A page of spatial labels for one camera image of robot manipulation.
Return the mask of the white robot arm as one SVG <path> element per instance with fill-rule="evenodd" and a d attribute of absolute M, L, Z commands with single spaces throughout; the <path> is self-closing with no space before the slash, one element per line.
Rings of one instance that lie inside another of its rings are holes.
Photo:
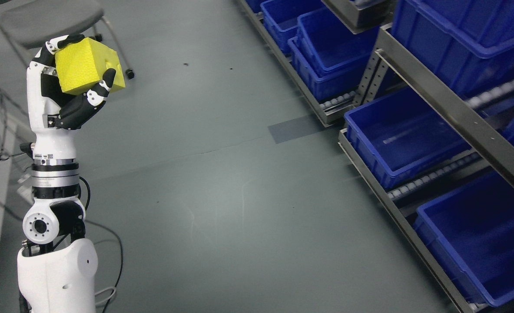
<path fill-rule="evenodd" d="M 93 313 L 98 257 L 86 238 L 74 159 L 36 159 L 33 204 L 23 218 L 18 286 L 32 313 Z"/>

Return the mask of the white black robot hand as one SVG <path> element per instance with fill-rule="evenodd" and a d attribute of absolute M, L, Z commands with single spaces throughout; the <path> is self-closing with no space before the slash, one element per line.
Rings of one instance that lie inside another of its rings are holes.
<path fill-rule="evenodd" d="M 109 97 L 115 69 L 106 70 L 99 81 L 80 95 L 64 95 L 60 87 L 56 53 L 83 39 L 82 34 L 52 38 L 42 44 L 27 67 L 29 123 L 36 135 L 31 157 L 36 164 L 74 163 L 76 131 L 102 110 Z"/>

